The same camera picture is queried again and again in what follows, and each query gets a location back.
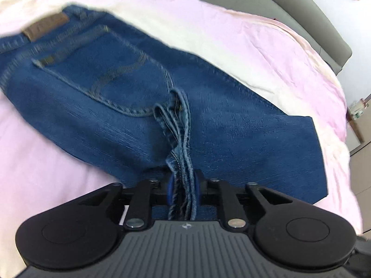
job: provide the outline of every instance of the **bed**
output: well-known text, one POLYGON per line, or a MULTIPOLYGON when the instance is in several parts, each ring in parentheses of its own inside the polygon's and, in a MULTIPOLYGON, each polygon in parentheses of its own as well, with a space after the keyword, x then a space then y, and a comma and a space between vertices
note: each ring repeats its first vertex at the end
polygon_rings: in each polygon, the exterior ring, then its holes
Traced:
MULTIPOLYGON (((316 205, 362 233, 349 186, 346 103, 335 76, 352 52, 312 0, 0 0, 0 36, 70 3, 110 11, 206 59, 285 113, 311 116, 329 192, 316 205), (247 39, 259 47, 257 55, 246 49, 247 39), (249 61, 253 57, 260 66, 249 61)), ((2 93, 0 134, 0 277, 9 278, 25 266, 14 243, 24 220, 116 179, 41 136, 2 93)))

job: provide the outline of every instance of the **blue denim jeans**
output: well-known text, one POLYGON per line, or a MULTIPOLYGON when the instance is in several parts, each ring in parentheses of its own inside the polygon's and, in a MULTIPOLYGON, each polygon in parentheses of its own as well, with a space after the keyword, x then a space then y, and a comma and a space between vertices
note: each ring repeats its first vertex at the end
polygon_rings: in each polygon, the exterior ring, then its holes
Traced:
POLYGON ((63 11, 69 22, 35 42, 0 39, 1 89, 59 147, 126 186, 169 171, 190 180, 198 168, 308 203, 327 195, 310 117, 286 115, 200 57, 108 13, 63 11))

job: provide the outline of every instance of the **white wall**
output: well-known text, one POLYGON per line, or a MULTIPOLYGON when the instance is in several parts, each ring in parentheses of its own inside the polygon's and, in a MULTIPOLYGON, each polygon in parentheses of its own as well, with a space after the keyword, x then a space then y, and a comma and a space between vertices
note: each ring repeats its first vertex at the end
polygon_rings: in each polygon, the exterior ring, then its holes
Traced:
POLYGON ((353 51, 338 74, 348 105, 371 94, 371 0, 313 0, 353 51))

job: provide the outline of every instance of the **jeans back pocket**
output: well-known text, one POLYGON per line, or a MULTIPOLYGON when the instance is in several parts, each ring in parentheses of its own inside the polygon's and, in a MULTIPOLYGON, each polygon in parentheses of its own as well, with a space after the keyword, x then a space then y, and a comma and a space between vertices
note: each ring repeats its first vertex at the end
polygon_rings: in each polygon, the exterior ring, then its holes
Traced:
POLYGON ((33 63, 90 98, 129 116, 150 116, 168 99, 170 74, 105 25, 80 34, 33 63))

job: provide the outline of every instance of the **ribbed surface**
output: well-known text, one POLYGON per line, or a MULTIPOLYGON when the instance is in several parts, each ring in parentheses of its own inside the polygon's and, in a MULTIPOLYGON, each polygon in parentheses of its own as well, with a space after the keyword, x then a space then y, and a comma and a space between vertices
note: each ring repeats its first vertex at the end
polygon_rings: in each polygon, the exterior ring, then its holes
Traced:
POLYGON ((107 259, 85 269, 52 273, 28 268, 20 278, 351 278, 344 269, 297 273, 264 259, 246 235, 230 233, 217 222, 157 221, 145 232, 129 233, 107 259))

